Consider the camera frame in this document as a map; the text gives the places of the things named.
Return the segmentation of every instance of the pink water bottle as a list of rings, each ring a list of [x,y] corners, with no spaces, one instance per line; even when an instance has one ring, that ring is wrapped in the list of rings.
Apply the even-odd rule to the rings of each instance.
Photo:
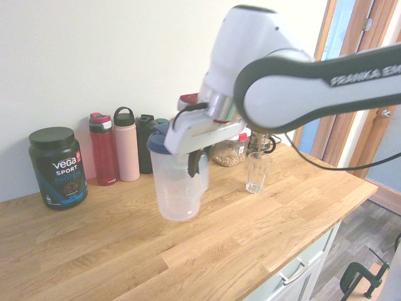
[[[120,113],[127,109],[129,113]],[[125,182],[139,178],[137,126],[132,110],[120,107],[114,113],[114,135],[120,179]]]
[[[118,164],[110,116],[101,113],[90,114],[89,130],[98,184],[112,185],[118,178]]]

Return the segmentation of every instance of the white cabinet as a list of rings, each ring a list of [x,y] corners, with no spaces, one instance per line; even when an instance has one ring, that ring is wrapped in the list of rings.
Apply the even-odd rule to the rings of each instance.
[[[309,301],[339,226],[327,231],[244,301]]]
[[[310,293],[308,294],[308,288],[311,285],[311,280],[316,275],[321,259],[312,264],[302,276],[300,276],[294,284],[285,290],[281,295],[277,295],[272,300],[280,301],[309,301]]]

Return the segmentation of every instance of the red water bottle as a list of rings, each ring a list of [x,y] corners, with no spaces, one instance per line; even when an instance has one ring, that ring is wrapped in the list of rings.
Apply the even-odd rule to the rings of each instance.
[[[110,116],[101,113],[90,114],[89,130],[98,184],[112,185],[117,181],[118,163]]]

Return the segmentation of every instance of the plastic pitcher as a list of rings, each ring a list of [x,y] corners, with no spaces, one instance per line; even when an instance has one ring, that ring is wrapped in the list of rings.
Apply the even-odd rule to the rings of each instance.
[[[209,185],[207,156],[199,160],[199,173],[188,175],[189,155],[172,155],[164,147],[169,124],[154,127],[147,142],[152,160],[156,195],[161,215],[171,221],[187,221],[199,211],[201,196]]]

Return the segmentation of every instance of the black water bottle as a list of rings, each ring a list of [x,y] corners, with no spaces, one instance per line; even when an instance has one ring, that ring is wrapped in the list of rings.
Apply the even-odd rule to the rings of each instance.
[[[135,125],[137,126],[139,172],[141,174],[151,174],[153,173],[152,161],[150,160],[150,152],[146,143],[149,136],[155,132],[153,127],[158,123],[153,115],[142,114],[135,119]]]

